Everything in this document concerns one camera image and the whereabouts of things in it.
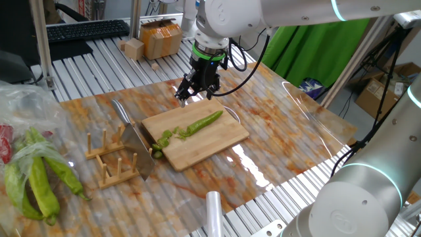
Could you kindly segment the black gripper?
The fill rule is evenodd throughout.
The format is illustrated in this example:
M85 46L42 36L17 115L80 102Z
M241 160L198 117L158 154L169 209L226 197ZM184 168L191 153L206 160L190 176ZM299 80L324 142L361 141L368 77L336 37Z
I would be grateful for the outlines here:
M221 60L213 60L210 63L206 59L192 55L189 60L192 69L195 70L193 76L184 76L180 86L178 87L174 97L178 100L180 107L185 107L186 100L191 97L189 89L192 88L195 92L202 92L203 79L206 84L206 97L211 100L216 92L220 89L220 75L218 74L218 67L227 69L228 60L223 57Z

